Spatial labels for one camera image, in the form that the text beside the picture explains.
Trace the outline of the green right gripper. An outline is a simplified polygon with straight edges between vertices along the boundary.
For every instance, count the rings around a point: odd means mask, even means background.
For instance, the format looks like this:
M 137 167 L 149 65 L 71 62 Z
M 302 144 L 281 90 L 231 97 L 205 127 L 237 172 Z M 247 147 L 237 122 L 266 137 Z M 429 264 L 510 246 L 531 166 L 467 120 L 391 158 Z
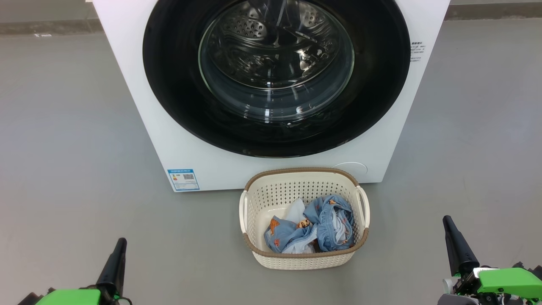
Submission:
M 444 279 L 442 305 L 542 305 L 542 266 L 525 269 L 480 266 L 451 216 L 443 217 L 451 276 Z

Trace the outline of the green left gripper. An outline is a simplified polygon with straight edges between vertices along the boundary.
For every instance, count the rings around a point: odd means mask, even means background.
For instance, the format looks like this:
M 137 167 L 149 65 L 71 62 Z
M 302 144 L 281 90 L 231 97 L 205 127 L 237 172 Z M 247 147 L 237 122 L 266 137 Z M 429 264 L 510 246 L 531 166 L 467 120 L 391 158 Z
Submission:
M 126 249 L 126 238 L 119 238 L 101 271 L 97 285 L 79 289 L 49 288 L 46 295 L 29 293 L 18 305 L 132 305 L 132 301 L 122 295 Z

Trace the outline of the blue denim clothes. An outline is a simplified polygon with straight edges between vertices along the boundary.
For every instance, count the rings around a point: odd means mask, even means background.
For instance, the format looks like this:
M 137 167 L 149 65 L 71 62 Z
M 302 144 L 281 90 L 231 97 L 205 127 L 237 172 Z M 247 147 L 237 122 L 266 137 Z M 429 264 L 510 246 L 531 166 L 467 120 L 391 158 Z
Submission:
M 315 253 L 317 228 L 304 215 L 306 206 L 302 198 L 296 199 L 286 210 L 286 216 L 273 216 L 263 237 L 267 247 L 275 253 Z

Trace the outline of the black round glass washer door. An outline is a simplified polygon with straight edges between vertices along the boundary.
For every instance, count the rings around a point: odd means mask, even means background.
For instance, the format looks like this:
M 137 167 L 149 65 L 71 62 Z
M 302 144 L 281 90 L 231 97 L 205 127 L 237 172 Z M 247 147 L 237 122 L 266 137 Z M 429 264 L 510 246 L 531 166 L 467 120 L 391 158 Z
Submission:
M 234 114 L 207 88 L 198 64 L 205 30 L 246 0 L 158 0 L 143 39 L 149 85 L 188 132 L 236 154 L 297 158 L 334 149 L 376 124 L 402 91 L 410 66 L 408 26 L 395 0 L 305 0 L 345 27 L 354 70 L 339 97 L 300 120 L 265 123 Z

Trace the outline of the white front-load washing machine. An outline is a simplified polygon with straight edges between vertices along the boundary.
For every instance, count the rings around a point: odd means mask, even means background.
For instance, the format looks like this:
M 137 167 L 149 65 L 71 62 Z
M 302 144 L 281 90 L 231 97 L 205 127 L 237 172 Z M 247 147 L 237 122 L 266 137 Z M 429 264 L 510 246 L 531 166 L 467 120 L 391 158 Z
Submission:
M 297 158 L 257 158 L 215 147 L 184 129 L 161 106 L 144 68 L 144 32 L 158 0 L 93 0 L 103 31 L 163 171 L 193 169 L 199 191 L 242 189 L 250 178 L 278 169 L 333 168 L 343 162 L 366 165 L 359 183 L 381 182 L 424 75 L 451 0 L 395 0 L 410 37 L 405 85 L 388 112 L 370 129 L 334 149 Z

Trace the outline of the stainless steel washing machine drum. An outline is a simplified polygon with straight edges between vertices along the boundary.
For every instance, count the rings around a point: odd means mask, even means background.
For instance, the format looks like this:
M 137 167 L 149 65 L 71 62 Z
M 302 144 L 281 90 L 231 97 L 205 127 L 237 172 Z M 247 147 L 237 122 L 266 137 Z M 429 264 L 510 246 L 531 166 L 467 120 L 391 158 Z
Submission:
M 245 119 L 307 118 L 333 102 L 354 70 L 354 45 L 331 12 L 305 0 L 246 0 L 205 30 L 198 64 L 207 88 Z

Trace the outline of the blue energy label sticker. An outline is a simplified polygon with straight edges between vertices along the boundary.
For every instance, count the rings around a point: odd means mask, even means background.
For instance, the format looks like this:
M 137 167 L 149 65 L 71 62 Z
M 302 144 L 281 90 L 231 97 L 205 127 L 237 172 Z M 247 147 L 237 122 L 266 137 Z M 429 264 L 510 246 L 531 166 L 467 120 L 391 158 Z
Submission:
M 193 169 L 168 169 L 167 173 L 174 192 L 189 192 L 200 190 Z

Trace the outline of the round white filter cover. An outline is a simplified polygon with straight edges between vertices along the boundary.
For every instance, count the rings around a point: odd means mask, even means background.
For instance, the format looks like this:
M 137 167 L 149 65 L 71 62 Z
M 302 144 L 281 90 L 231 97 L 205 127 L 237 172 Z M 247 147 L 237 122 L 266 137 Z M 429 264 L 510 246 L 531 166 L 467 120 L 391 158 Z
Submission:
M 368 172 L 366 165 L 359 162 L 343 162 L 333 166 L 333 168 L 348 172 L 353 176 L 364 176 Z

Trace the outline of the cream perforated laundry basket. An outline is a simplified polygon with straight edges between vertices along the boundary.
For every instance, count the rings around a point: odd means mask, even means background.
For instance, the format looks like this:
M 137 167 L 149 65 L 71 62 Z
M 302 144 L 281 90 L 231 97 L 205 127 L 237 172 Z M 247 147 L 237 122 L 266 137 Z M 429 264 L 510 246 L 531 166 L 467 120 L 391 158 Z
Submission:
M 275 253 L 263 234 L 273 216 L 284 218 L 296 199 L 305 206 L 318 197 L 339 195 L 354 213 L 355 245 L 350 249 L 322 252 L 318 242 L 311 254 Z M 353 175 L 333 168 L 292 168 L 260 172 L 245 185 L 239 200 L 240 228 L 255 259 L 269 269 L 310 270 L 333 268 L 348 262 L 368 238 L 371 212 L 368 197 Z

